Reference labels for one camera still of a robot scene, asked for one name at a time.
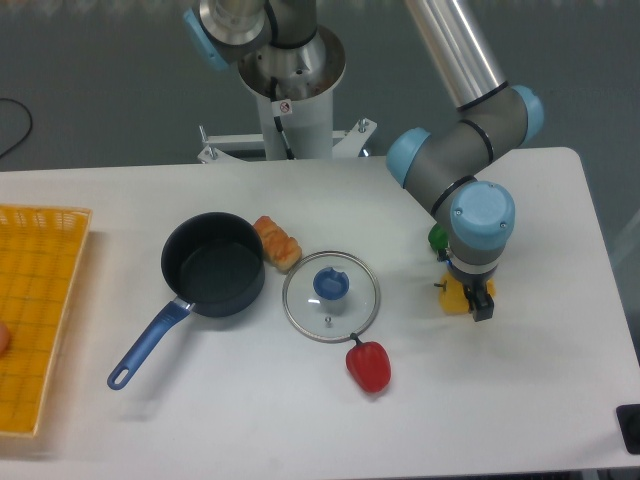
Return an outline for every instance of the saucepan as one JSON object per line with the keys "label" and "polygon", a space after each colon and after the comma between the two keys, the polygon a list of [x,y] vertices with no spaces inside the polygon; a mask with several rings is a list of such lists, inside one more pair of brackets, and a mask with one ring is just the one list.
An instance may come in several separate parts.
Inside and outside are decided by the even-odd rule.
{"label": "saucepan", "polygon": [[190,218],[167,239],[162,274],[177,297],[153,319],[107,384],[123,388],[171,327],[191,312],[226,317],[248,307],[264,285],[262,242],[241,217],[211,212]]}

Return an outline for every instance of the green object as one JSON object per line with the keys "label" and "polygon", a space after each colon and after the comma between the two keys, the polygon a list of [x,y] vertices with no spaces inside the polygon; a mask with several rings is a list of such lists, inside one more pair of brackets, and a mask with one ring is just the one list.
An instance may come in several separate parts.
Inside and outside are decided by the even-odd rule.
{"label": "green object", "polygon": [[436,223],[429,231],[429,244],[434,252],[444,250],[449,246],[449,235],[446,230]]}

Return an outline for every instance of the pan handle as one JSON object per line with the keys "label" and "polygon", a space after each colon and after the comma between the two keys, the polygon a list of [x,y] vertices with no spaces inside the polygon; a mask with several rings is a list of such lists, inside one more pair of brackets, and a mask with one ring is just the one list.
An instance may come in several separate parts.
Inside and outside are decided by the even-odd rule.
{"label": "pan handle", "polygon": [[180,320],[185,319],[191,312],[191,308],[191,304],[180,299],[167,303],[111,372],[107,385],[113,390],[124,388],[164,334]]}

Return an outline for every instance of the sticker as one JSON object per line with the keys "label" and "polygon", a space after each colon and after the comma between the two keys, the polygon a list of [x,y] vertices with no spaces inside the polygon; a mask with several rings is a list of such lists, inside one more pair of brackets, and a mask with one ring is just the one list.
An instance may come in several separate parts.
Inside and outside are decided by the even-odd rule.
{"label": "sticker", "polygon": [[293,102],[288,98],[276,100],[275,102],[271,102],[271,110],[273,111],[274,117],[291,115],[293,113]]}

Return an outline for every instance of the orange basket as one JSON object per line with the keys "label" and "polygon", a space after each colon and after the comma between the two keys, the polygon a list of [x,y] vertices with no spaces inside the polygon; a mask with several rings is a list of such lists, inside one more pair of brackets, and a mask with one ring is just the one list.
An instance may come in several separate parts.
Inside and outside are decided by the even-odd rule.
{"label": "orange basket", "polygon": [[36,434],[91,210],[0,205],[0,435]]}

